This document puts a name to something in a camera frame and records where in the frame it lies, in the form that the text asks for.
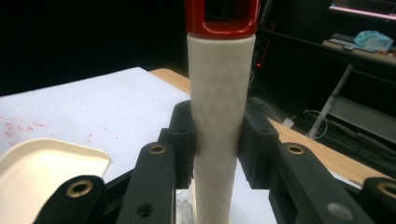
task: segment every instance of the white tube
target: white tube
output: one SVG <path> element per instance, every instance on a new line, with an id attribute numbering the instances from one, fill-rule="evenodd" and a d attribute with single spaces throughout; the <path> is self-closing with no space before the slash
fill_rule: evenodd
<path id="1" fill-rule="evenodd" d="M 217 40 L 187 35 L 196 127 L 196 224 L 229 223 L 255 38 Z"/>

